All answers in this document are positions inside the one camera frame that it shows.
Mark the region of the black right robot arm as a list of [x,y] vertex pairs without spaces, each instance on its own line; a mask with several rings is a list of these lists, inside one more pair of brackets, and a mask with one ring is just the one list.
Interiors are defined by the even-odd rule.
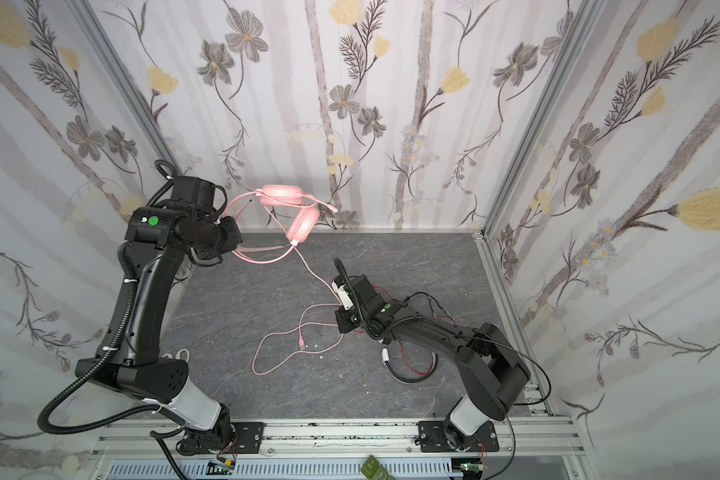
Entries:
[[338,275],[331,288],[341,302],[335,312],[341,333],[360,329],[383,344],[411,342],[456,366],[465,395],[437,430],[442,449],[469,451],[478,440],[487,439],[484,426],[507,418],[531,381],[528,366],[540,365],[512,347],[493,324],[448,325],[418,312],[408,297],[384,299],[366,276],[349,275],[339,258],[334,265]]

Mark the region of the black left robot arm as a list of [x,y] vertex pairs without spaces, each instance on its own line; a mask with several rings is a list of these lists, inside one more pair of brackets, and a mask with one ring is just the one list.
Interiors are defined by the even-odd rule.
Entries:
[[[152,411],[172,420],[182,455],[220,453],[236,430],[228,407],[191,380],[187,361],[160,353],[162,323],[179,268],[219,265],[242,241],[236,221],[215,207],[223,187],[186,176],[158,159],[166,182],[127,225],[117,258],[123,279],[112,319],[93,357],[82,359],[75,380],[41,410],[37,425],[51,435],[72,435]],[[84,384],[92,383],[139,401],[139,406],[81,425],[56,425],[52,413]]]

